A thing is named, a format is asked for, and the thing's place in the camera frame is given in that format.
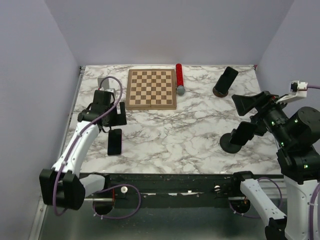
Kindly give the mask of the purple-cased black phone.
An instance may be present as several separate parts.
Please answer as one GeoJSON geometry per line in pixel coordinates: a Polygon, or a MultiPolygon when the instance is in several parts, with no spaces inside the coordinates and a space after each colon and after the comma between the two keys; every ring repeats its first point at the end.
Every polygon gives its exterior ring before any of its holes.
{"type": "Polygon", "coordinates": [[[107,155],[119,156],[122,154],[122,130],[111,129],[108,132],[107,155]]]}

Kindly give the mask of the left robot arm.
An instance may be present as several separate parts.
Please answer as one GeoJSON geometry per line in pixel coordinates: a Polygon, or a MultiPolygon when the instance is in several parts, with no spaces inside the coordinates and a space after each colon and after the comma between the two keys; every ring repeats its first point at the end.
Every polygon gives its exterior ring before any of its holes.
{"type": "Polygon", "coordinates": [[[91,194],[107,197],[111,185],[106,176],[90,173],[80,177],[81,167],[104,128],[126,123],[125,103],[115,98],[115,89],[96,90],[92,103],[78,114],[74,134],[64,152],[50,169],[43,169],[39,175],[43,202],[56,208],[79,210],[91,194]]]}

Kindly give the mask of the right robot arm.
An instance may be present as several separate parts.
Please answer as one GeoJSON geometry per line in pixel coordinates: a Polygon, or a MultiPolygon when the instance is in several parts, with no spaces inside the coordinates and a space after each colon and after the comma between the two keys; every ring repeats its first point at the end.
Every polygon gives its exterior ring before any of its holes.
{"type": "Polygon", "coordinates": [[[266,239],[318,240],[315,207],[320,191],[320,155],[313,144],[320,139],[320,112],[304,106],[287,117],[283,112],[286,105],[268,91],[254,96],[234,94],[232,100],[240,116],[256,109],[251,122],[261,122],[279,145],[276,155],[286,186],[287,213],[276,208],[254,178],[233,180],[230,191],[249,199],[263,221],[266,239]]]}

